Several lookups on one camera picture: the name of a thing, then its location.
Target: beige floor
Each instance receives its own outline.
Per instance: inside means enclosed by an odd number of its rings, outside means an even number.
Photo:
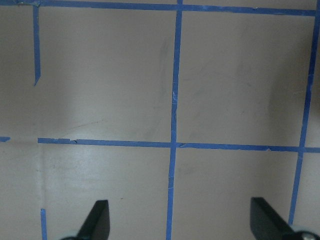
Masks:
[[[166,238],[170,148],[37,138],[170,142],[175,21],[174,11],[40,7],[34,87],[32,7],[0,6],[0,136],[11,137],[0,143],[1,240],[40,240],[41,208],[49,240],[73,234],[98,199],[109,200],[110,240]],[[313,26],[308,16],[184,12],[177,141],[298,146]],[[307,147],[320,147],[318,65]],[[287,220],[296,161],[296,152],[177,149],[172,240],[253,240],[253,196]],[[294,221],[316,231],[319,164],[305,154]]]

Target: blue painter's tape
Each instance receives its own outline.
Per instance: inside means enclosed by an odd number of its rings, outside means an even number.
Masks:
[[[41,208],[40,216],[41,216],[42,240],[47,240],[47,217],[46,217],[46,210],[45,209]]]
[[[178,86],[179,86],[179,67],[180,67],[180,46],[182,30],[182,11],[176,12],[175,36],[174,36],[174,57],[173,57],[173,81],[172,81],[172,105],[171,105],[171,147],[170,164],[168,176],[168,204],[166,215],[166,234],[165,239],[171,240],[172,219],[174,207],[174,179],[177,151],[177,108],[178,108]]]
[[[97,9],[128,9],[128,10],[155,10],[155,11],[196,11],[196,12],[228,12],[238,14],[267,14],[267,15],[291,15],[291,16],[315,16],[315,10],[303,9],[278,9],[263,7],[239,7],[239,6],[212,6],[212,5],[184,5],[183,0],[177,0],[178,4],[154,4],[154,3],[123,3],[123,2],[96,2],[96,1],[68,1],[68,0],[3,0],[0,5],[12,6],[27,4],[42,7],[69,7],[69,8],[97,8]]]
[[[299,152],[298,159],[296,161],[293,190],[292,190],[292,196],[291,196],[291,204],[290,204],[289,220],[288,220],[289,225],[292,225],[294,223],[303,159],[304,159],[304,153]]]
[[[291,15],[291,16],[315,16],[315,10],[279,9],[263,7],[238,7],[238,6],[210,6],[210,5],[182,5],[182,11],[197,12],[228,12],[236,14],[267,14],[267,15]]]
[[[33,48],[34,48],[34,85],[41,76],[40,38],[39,38],[39,7],[33,6]]]
[[[0,1],[0,6],[16,6],[17,1],[15,0],[1,0]]]
[[[215,144],[215,143],[181,143],[177,142],[177,148],[194,149],[222,149],[222,150],[247,150],[247,151],[275,151],[298,152],[298,146],[268,146],[268,145],[239,145],[239,144]]]
[[[42,7],[71,7],[71,8],[94,8],[94,9],[128,9],[128,10],[158,10],[175,11],[175,4],[152,4],[152,3],[123,3],[123,2],[97,2],[97,1],[64,1],[42,0]]]
[[[174,210],[174,189],[173,188],[169,188],[168,189],[168,205],[167,205],[167,216],[171,216],[171,217],[167,217],[167,222],[166,222],[166,240],[170,240],[171,239],[171,232],[172,232],[172,213]]]
[[[96,145],[96,146],[125,146],[125,147],[147,147],[147,148],[170,148],[170,142],[156,141],[114,141],[114,140],[94,140],[67,138],[38,138],[39,144],[72,144],[72,145]]]
[[[0,136],[0,142],[5,143],[9,141],[11,138],[9,136]]]
[[[320,154],[320,147],[305,147],[304,148],[305,153],[317,153]]]
[[[316,14],[315,14],[314,26],[313,26],[311,55],[310,55],[310,62],[309,62],[308,82],[306,86],[304,111],[303,111],[303,118],[302,118],[300,143],[299,143],[299,147],[302,149],[306,145],[306,137],[307,137],[307,129],[308,129],[308,121],[309,121],[309,113],[310,113],[310,103],[311,103],[311,96],[312,96],[312,86],[314,83],[314,76],[315,76],[319,32],[320,32],[320,0],[317,0]],[[289,224],[292,224],[294,222],[303,159],[304,159],[304,152],[301,151],[298,153],[298,159],[297,159],[296,168],[295,168],[294,183],[293,183],[289,220],[288,220]]]

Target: black plastic part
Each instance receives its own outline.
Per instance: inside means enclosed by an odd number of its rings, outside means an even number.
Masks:
[[[256,240],[304,240],[304,234],[320,240],[313,232],[294,232],[263,197],[251,198],[250,228]]]
[[[81,240],[107,240],[109,232],[108,200],[96,201],[76,237]]]

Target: metal screw head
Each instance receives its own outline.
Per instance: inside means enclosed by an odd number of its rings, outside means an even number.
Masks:
[[[310,233],[304,232],[301,235],[303,240],[316,240],[316,237]]]

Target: white surface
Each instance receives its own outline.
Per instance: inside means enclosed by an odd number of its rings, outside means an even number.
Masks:
[[[296,160],[292,152],[177,150],[172,239],[253,240],[251,197],[288,220]]]
[[[77,232],[108,199],[110,240],[166,237],[170,149],[42,145],[48,239]]]
[[[43,158],[36,141],[0,142],[1,240],[40,240]]]
[[[170,141],[174,12],[44,7],[39,19],[42,137]]]
[[[299,145],[313,20],[184,12],[178,141]]]
[[[174,11],[42,7],[33,87],[32,8],[0,7],[0,136],[12,138],[0,143],[0,240],[40,240],[41,208],[48,240],[74,233],[98,199],[110,201],[110,240],[165,239],[169,148],[37,138],[170,141],[175,20]],[[184,12],[177,140],[297,146],[312,28],[312,17]],[[308,147],[320,147],[317,80]],[[295,219],[313,228],[317,157],[306,154]],[[287,220],[296,159],[178,149],[172,240],[253,239],[252,196]]]

